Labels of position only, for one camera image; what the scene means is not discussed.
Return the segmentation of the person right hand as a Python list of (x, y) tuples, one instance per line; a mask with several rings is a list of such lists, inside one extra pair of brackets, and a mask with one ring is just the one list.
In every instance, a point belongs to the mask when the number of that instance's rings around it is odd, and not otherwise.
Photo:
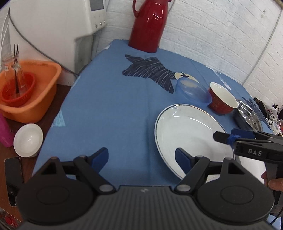
[(261, 178), (264, 180), (264, 185), (266, 187), (269, 187), (270, 189), (275, 190), (275, 191), (283, 192), (283, 178), (272, 179), (268, 181), (267, 171), (262, 173)]

